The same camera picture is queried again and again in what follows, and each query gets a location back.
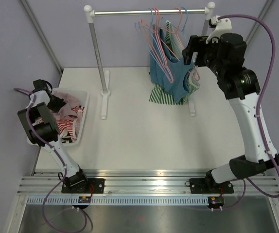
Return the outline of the mauve tank top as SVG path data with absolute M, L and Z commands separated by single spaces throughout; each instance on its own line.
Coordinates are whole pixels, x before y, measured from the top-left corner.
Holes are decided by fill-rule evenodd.
M 79 105 L 83 106 L 81 101 L 77 97 L 75 97 L 69 93 L 55 92 L 53 95 L 64 99 L 66 102 L 66 105 L 64 107 L 62 107 L 59 112 L 53 112 L 50 110 L 52 115 L 53 114 L 72 115 L 71 108 L 74 108 L 75 106 L 79 106 Z

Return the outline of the red white striped tank top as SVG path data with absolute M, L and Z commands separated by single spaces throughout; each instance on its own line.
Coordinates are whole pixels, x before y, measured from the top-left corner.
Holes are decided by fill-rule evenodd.
M 71 108 L 72 115 L 53 114 L 55 122 L 59 128 L 59 135 L 61 138 L 68 134 L 71 137 L 76 137 L 77 139 L 79 138 L 79 131 L 84 111 L 85 108 L 79 105 Z

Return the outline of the blue tank top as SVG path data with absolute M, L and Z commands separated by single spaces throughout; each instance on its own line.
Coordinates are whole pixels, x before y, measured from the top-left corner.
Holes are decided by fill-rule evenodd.
M 166 45 L 165 33 L 158 31 L 152 39 L 153 51 L 150 52 L 149 75 L 154 88 L 149 101 L 165 105 L 184 105 L 192 92 L 197 90 L 190 83 L 194 64 L 184 65 L 183 58 L 176 58 Z

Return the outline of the green white striped tank top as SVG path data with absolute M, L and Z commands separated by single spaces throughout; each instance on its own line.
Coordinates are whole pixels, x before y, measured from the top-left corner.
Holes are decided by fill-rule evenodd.
M 149 75 L 154 88 L 149 101 L 166 105 L 184 105 L 189 96 L 200 88 L 194 63 L 185 65 L 183 43 L 179 29 L 170 21 L 158 28 L 150 43 Z

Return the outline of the black white striped tank top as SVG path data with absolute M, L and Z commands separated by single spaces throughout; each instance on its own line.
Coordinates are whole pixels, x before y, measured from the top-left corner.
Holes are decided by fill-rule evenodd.
M 77 141 L 77 138 L 76 137 L 71 137 L 68 134 L 65 137 L 62 137 L 61 140 L 62 140 L 62 143 L 70 144 L 70 143 L 75 143 Z

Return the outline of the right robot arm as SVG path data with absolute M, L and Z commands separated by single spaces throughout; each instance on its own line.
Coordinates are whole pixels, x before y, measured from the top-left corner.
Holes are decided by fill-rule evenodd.
M 244 142 L 244 154 L 206 172 L 202 179 L 190 179 L 192 193 L 233 193 L 231 181 L 246 179 L 279 167 L 279 153 L 269 141 L 258 101 L 261 88 L 256 74 L 243 66 L 246 43 L 236 33 L 220 37 L 192 35 L 182 51 L 184 64 L 198 54 L 196 65 L 208 67 L 217 78 L 237 118 Z

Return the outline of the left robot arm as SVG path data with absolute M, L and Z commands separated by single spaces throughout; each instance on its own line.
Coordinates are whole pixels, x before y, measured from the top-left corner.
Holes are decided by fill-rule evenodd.
M 62 193 L 84 193 L 89 189 L 88 178 L 63 146 L 59 128 L 52 115 L 52 112 L 57 113 L 66 103 L 52 93 L 53 87 L 48 81 L 35 80 L 33 85 L 32 91 L 14 89 L 30 99 L 28 106 L 17 113 L 27 139 L 33 145 L 44 148 L 60 167 Z

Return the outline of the white plastic basket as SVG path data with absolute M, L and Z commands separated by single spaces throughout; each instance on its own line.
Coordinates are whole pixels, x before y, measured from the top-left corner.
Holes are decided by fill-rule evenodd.
M 66 146 L 66 147 L 76 146 L 76 145 L 79 144 L 82 133 L 83 133 L 83 127 L 84 127 L 84 123 L 85 123 L 85 119 L 86 119 L 86 114 L 87 114 L 87 111 L 88 111 L 89 93 L 86 92 L 86 91 L 82 91 L 82 90 L 73 90 L 73 89 L 65 89 L 65 88 L 54 88 L 52 93 L 54 94 L 55 92 L 69 93 L 69 94 L 77 97 L 81 101 L 82 105 L 85 108 L 85 111 L 83 113 L 83 119 L 81 121 L 81 127 L 80 127 L 80 131 L 79 131 L 79 138 L 77 139 L 77 141 L 75 143 L 70 143 L 70 144 L 63 143 L 63 145 Z

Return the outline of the white metal clothes rack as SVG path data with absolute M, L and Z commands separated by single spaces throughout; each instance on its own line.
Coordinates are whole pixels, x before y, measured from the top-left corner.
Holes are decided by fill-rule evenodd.
M 162 15 L 175 15 L 175 14 L 180 14 L 180 13 L 184 13 L 186 15 L 188 15 L 188 14 L 204 14 L 205 21 L 204 21 L 202 33 L 205 34 L 208 30 L 209 18 L 212 17 L 214 9 L 215 9 L 215 3 L 210 1 L 203 9 L 160 10 L 159 12 Z M 155 10 L 137 10 L 137 11 L 134 10 L 134 11 L 96 12 L 90 5 L 86 5 L 84 7 L 84 11 L 86 14 L 87 23 L 89 25 L 89 30 L 90 30 L 91 39 L 92 39 L 93 48 L 94 48 L 95 57 L 96 57 L 96 62 L 97 62 L 97 68 L 99 71 L 100 81 L 101 81 L 101 85 L 102 85 L 101 119 L 105 120 L 105 119 L 107 119 L 107 115 L 108 115 L 108 100 L 110 97 L 110 90 L 109 90 L 110 71 L 104 70 L 104 68 L 103 68 L 100 50 L 99 50 L 98 41 L 97 41 L 97 35 L 95 32 L 94 18 L 97 16 L 152 15 L 156 11 Z

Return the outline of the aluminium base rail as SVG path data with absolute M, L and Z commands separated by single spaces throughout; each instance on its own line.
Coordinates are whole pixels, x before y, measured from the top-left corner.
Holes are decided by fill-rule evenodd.
M 100 179 L 92 195 L 63 194 L 58 186 L 56 170 L 37 170 L 33 176 L 21 179 L 17 195 L 25 196 L 28 204 L 41 204 L 49 195 L 49 205 L 171 205 L 207 206 L 210 194 L 191 193 L 190 178 L 200 178 L 202 172 L 192 170 L 88 170 L 87 176 Z

